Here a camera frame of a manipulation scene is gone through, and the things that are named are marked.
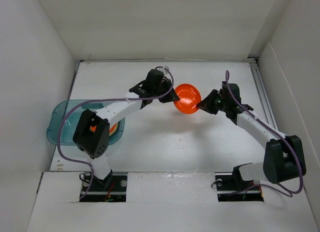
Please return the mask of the orange plate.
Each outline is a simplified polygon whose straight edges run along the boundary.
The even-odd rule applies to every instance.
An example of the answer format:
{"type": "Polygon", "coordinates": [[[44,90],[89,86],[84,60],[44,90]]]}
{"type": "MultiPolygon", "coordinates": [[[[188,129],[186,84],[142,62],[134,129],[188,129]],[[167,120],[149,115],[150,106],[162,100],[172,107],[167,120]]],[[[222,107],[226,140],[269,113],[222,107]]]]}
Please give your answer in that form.
{"type": "Polygon", "coordinates": [[[202,98],[195,86],[183,83],[178,85],[174,91],[178,95],[179,100],[173,103],[179,112],[190,115],[198,111],[197,104],[201,102],[202,98]]]}
{"type": "MultiPolygon", "coordinates": [[[[119,126],[119,124],[116,123],[116,124],[114,124],[114,125],[110,128],[110,130],[109,130],[109,136],[112,136],[112,135],[116,132],[116,130],[118,129],[118,126],[119,126]]],[[[94,132],[96,131],[96,128],[97,128],[96,125],[95,125],[95,126],[90,126],[90,127],[89,127],[89,130],[94,133],[94,132]]]]}

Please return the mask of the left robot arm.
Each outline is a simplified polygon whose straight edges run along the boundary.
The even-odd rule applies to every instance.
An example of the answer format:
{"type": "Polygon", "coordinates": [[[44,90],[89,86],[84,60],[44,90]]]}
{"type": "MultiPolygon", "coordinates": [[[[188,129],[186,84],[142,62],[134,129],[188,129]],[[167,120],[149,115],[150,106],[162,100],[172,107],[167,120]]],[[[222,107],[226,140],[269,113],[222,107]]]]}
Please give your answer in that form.
{"type": "Polygon", "coordinates": [[[161,103],[180,100],[173,89],[174,79],[168,79],[167,74],[172,75],[166,66],[151,69],[146,79],[130,88],[123,98],[101,109],[86,109],[81,113],[72,140],[89,156],[98,189],[107,190],[112,183],[113,172],[106,156],[111,127],[154,100],[161,103]]]}

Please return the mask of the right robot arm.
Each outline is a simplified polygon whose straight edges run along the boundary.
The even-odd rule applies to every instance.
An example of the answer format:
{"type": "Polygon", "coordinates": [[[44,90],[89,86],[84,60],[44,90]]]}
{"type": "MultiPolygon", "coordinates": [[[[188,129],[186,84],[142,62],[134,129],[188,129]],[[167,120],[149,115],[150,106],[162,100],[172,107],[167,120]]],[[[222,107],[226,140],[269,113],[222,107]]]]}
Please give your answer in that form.
{"type": "Polygon", "coordinates": [[[289,136],[273,129],[254,113],[250,105],[242,104],[237,84],[224,82],[220,90],[212,90],[196,106],[212,115],[224,112],[228,119],[250,134],[264,149],[262,162],[245,163],[233,168],[231,183],[235,188],[243,189],[249,181],[267,181],[278,185],[298,178],[303,182],[307,168],[302,140],[296,135],[289,136]]]}

